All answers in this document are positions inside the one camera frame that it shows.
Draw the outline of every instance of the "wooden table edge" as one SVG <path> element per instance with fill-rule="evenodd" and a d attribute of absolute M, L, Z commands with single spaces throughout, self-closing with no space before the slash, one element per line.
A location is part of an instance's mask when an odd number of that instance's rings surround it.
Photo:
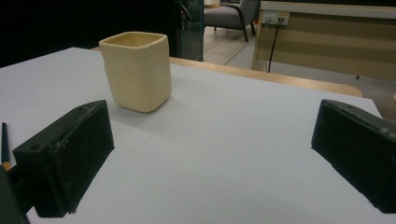
<path fill-rule="evenodd" d="M 100 48 L 97 47 L 94 48 L 93 50 L 100 51 Z M 197 62 L 197 61 L 174 58 L 174 57 L 169 57 L 169 62 L 175 65 L 200 68 L 200 69 L 205 69 L 209 71 L 220 72 L 220 73 L 240 76 L 240 77 L 249 77 L 263 81 L 287 84 L 296 87 L 303 87 L 311 90 L 328 91 L 328 92 L 334 92 L 344 95 L 363 97 L 361 91 L 358 88 L 344 84 L 317 81 L 317 80 L 301 78 L 301 77 L 289 77 L 274 73 L 266 73 L 261 71 L 213 64 L 213 63 Z"/>

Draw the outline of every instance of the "black foam pad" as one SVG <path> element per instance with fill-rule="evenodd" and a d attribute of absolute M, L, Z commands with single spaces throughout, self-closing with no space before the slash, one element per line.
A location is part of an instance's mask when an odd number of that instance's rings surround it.
<path fill-rule="evenodd" d="M 13 152 L 18 168 L 33 177 L 40 217 L 74 213 L 114 148 L 106 101 L 79 106 Z"/>
<path fill-rule="evenodd" d="M 396 212 L 396 126 L 353 105 L 323 100 L 312 148 L 383 213 Z"/>

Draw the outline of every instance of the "glass door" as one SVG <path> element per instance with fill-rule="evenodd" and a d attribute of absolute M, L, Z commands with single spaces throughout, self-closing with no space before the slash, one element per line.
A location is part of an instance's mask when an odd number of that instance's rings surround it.
<path fill-rule="evenodd" d="M 183 59 L 204 59 L 204 0 L 176 0 L 177 56 Z"/>

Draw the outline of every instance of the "wall outlet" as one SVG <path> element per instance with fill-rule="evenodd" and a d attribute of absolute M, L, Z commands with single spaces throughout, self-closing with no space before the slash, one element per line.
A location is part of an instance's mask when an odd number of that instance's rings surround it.
<path fill-rule="evenodd" d="M 264 10 L 264 15 L 262 16 L 262 23 L 277 25 L 278 19 L 283 19 L 281 25 L 287 25 L 289 22 L 289 15 L 290 13 L 285 11 Z"/>

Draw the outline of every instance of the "white table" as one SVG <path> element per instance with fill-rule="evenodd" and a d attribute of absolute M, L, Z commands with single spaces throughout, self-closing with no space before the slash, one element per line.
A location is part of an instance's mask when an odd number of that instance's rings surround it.
<path fill-rule="evenodd" d="M 115 149 L 78 211 L 38 223 L 395 223 L 310 141 L 322 99 L 372 100 L 172 65 L 159 110 L 117 107 L 100 52 L 67 49 L 0 69 L 14 148 L 72 108 L 107 100 Z"/>

